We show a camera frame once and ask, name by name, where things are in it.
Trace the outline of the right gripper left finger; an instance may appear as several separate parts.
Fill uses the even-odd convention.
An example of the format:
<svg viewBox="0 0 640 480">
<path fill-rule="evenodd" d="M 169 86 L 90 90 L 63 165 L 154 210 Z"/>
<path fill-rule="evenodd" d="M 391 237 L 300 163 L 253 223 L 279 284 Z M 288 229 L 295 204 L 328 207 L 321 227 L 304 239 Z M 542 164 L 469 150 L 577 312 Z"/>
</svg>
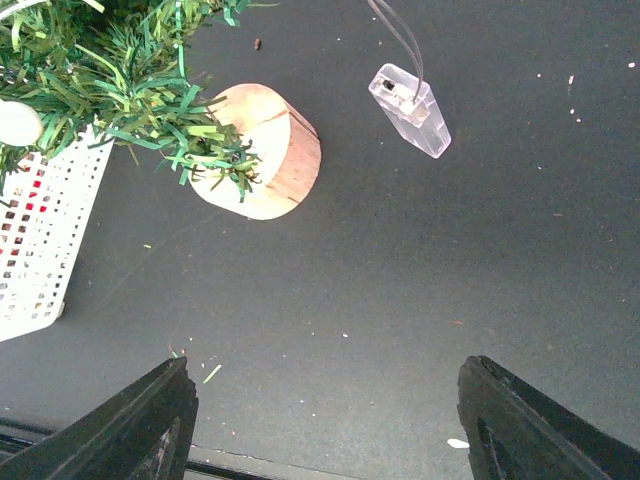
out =
<svg viewBox="0 0 640 480">
<path fill-rule="evenodd" d="M 164 361 L 65 429 L 1 463 L 3 479 L 182 479 L 199 400 Z"/>
</svg>

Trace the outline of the small green christmas tree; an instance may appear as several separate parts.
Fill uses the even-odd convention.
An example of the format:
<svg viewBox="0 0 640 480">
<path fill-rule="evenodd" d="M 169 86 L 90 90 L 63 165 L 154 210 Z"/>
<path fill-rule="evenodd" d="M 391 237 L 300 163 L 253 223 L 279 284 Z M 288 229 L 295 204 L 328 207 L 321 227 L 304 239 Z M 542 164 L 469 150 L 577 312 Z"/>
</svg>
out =
<svg viewBox="0 0 640 480">
<path fill-rule="evenodd" d="M 274 89 L 206 98 L 188 76 L 189 38 L 235 25 L 243 1 L 5 1 L 1 171 L 52 158 L 84 133 L 159 154 L 205 201 L 253 220 L 298 207 L 318 177 L 315 128 Z"/>
</svg>

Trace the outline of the white plastic basket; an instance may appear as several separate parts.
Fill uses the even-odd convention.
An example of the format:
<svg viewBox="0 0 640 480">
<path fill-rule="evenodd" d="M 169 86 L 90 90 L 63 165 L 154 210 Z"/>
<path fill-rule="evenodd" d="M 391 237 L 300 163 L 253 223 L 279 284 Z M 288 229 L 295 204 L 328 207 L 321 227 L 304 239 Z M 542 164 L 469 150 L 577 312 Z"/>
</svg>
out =
<svg viewBox="0 0 640 480">
<path fill-rule="evenodd" d="M 58 156 L 31 153 L 1 196 L 1 339 L 58 319 L 113 141 L 91 130 Z"/>
</svg>

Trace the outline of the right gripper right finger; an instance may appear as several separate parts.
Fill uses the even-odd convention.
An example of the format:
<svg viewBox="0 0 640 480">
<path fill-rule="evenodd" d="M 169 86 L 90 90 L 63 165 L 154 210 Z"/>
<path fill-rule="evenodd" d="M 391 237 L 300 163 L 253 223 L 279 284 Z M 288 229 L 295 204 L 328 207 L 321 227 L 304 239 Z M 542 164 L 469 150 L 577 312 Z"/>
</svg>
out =
<svg viewBox="0 0 640 480">
<path fill-rule="evenodd" d="M 458 415 L 475 479 L 637 479 L 639 451 L 486 356 L 458 376 Z"/>
</svg>

